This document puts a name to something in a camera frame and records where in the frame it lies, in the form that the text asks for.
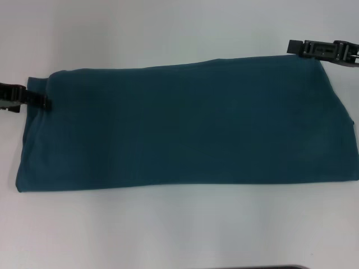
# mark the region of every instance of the white surface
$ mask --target white surface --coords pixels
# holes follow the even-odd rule
[[[359,2],[3,0],[0,82],[359,43]],[[359,123],[359,69],[325,64]],[[359,183],[17,193],[25,109],[0,112],[0,269],[358,268]]]

